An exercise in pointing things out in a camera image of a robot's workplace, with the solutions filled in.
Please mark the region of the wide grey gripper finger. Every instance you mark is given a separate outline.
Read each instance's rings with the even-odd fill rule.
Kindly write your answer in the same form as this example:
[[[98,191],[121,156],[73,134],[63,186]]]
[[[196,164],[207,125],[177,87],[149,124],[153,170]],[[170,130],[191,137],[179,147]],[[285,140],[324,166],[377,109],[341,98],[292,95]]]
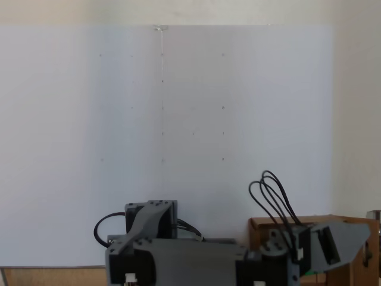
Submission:
[[[350,264],[371,234],[366,223],[333,221],[328,223],[328,228],[330,263],[327,271]]]

